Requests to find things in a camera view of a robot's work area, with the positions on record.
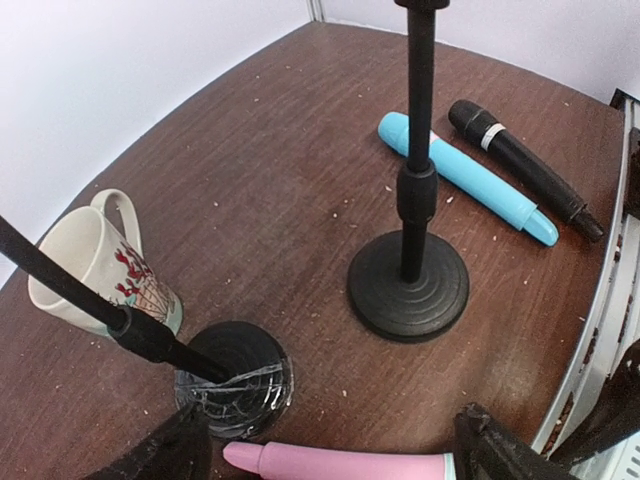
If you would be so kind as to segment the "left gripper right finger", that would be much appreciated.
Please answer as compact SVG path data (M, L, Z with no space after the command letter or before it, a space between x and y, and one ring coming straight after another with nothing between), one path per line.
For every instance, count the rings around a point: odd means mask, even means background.
M453 424L457 479L575 479L520 441L480 404L465 405Z

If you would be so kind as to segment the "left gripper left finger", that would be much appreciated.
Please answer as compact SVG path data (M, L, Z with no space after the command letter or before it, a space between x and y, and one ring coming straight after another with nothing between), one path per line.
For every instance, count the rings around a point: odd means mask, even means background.
M208 422L198 407L188 405L85 479L209 479L211 464Z

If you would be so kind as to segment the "pink toy microphone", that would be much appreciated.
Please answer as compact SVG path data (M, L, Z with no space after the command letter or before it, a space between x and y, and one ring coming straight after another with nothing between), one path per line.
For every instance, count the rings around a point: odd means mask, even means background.
M231 442L223 458L263 479L454 479L451 453L435 455L346 452L269 442Z

